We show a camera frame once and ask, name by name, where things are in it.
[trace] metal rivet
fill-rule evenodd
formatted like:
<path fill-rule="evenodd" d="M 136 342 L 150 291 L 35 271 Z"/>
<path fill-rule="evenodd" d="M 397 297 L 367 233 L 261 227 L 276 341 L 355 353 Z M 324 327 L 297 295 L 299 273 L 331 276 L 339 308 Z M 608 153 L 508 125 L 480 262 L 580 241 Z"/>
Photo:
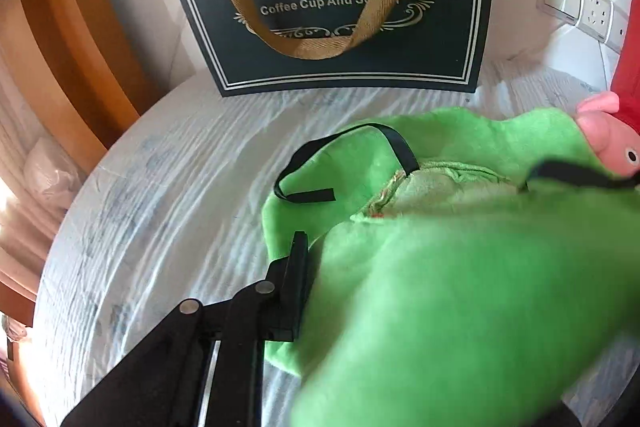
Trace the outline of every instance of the metal rivet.
<path fill-rule="evenodd" d="M 271 293 L 274 289 L 276 286 L 271 281 L 260 281 L 255 285 L 255 290 L 263 295 Z"/>
<path fill-rule="evenodd" d="M 200 303 L 196 299 L 187 299 L 180 303 L 180 313 L 191 315 L 200 309 Z"/>

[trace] brown fabric handle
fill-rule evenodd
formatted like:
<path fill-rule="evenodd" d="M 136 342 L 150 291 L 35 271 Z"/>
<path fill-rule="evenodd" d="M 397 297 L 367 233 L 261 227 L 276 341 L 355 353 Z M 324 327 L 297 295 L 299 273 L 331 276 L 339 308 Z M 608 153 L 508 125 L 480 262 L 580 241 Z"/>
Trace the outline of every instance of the brown fabric handle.
<path fill-rule="evenodd" d="M 231 0 L 244 17 L 249 28 L 268 46 L 277 52 L 293 58 L 321 60 L 337 57 L 350 48 L 369 39 L 380 31 L 386 17 L 395 6 L 397 0 L 369 0 L 358 18 L 358 22 L 350 37 L 325 37 L 320 39 L 294 39 L 273 33 L 262 22 L 262 18 L 254 0 Z"/>

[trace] mattress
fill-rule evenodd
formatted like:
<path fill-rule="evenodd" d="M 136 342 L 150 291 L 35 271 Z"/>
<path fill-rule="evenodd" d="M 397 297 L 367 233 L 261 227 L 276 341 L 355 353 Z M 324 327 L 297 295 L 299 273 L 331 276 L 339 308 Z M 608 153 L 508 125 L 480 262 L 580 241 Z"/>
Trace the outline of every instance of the mattress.
<path fill-rule="evenodd" d="M 501 120 L 572 111 L 590 89 L 512 62 L 482 67 L 475 94 L 316 89 L 221 98 L 208 72 L 169 93 L 89 176 L 44 269 L 34 318 L 33 385 L 49 427 L 178 302 L 228 299 L 267 268 L 260 210 L 304 142 L 351 122 L 464 106 Z M 620 342 L 566 400 L 585 426 L 617 400 L 640 357 Z M 298 382 L 268 363 L 263 424 L 288 425 Z"/>

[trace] black metal bracket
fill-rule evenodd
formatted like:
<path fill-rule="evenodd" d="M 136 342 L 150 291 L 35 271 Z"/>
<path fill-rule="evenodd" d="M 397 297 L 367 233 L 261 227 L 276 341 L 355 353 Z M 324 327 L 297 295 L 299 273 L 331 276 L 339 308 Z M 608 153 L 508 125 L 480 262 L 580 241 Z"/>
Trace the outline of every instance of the black metal bracket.
<path fill-rule="evenodd" d="M 260 427 L 265 341 L 293 342 L 308 294 L 308 239 L 231 300 L 182 301 L 87 394 L 62 427 L 195 427 L 220 341 L 207 427 Z"/>

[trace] green fleece fabric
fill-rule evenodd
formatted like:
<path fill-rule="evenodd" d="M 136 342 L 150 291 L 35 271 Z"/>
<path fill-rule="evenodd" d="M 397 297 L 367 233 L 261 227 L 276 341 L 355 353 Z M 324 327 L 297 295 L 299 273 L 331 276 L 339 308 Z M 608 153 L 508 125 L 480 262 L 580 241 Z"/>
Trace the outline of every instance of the green fleece fabric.
<path fill-rule="evenodd" d="M 303 378 L 294 427 L 513 427 L 559 398 L 640 305 L 640 196 L 553 182 L 544 159 L 603 169 L 573 120 L 464 109 L 377 120 L 420 160 L 408 178 L 378 131 L 332 142 L 271 196 L 271 259 L 308 233 L 318 272 L 295 344 L 268 359 Z"/>

